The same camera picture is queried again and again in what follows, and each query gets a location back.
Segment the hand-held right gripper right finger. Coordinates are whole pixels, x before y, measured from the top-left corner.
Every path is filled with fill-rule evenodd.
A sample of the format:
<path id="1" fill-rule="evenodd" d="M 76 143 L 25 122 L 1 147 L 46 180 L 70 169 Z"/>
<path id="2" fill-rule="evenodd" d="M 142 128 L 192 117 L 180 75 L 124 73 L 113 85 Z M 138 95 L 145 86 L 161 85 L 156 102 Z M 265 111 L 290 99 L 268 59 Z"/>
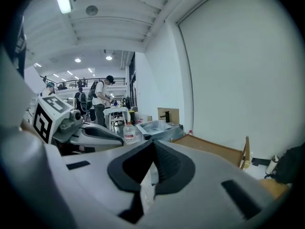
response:
<path id="1" fill-rule="evenodd" d="M 195 174 L 178 193 L 155 197 L 144 215 L 146 229 L 231 229 L 245 222 L 221 185 L 227 180 L 236 182 L 260 209 L 273 202 L 258 180 L 222 157 L 175 143 L 167 145 L 194 162 Z"/>

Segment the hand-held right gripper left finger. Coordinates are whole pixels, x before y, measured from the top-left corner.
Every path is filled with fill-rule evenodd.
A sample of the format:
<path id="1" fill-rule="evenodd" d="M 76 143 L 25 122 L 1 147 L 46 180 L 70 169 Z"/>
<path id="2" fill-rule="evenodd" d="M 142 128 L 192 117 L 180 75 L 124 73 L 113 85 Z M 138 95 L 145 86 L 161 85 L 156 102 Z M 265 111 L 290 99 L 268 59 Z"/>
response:
<path id="1" fill-rule="evenodd" d="M 45 146 L 45 222 L 54 229 L 154 229 L 156 213 L 143 213 L 140 191 L 123 191 L 108 174 L 122 177 L 115 158 L 145 151 L 153 143 L 139 142 L 98 153 L 61 156 Z"/>

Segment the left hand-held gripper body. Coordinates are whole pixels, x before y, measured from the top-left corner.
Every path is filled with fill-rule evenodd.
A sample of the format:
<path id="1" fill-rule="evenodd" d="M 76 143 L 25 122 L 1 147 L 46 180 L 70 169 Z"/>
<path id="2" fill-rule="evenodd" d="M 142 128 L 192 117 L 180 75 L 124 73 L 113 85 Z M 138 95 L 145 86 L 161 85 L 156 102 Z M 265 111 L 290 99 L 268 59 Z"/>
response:
<path id="1" fill-rule="evenodd" d="M 56 146 L 61 155 L 81 154 L 71 138 L 83 123 L 80 111 L 55 94 L 37 98 L 32 126 L 43 142 Z"/>

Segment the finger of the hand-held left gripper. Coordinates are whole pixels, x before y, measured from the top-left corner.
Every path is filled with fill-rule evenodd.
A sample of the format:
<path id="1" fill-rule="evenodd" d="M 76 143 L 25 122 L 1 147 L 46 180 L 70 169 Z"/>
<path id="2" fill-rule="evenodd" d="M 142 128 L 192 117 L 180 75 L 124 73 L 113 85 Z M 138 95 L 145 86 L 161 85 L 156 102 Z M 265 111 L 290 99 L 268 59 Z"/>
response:
<path id="1" fill-rule="evenodd" d="M 71 144 L 79 146 L 80 150 L 109 150 L 123 146 L 124 141 L 101 125 L 84 122 L 71 136 Z"/>

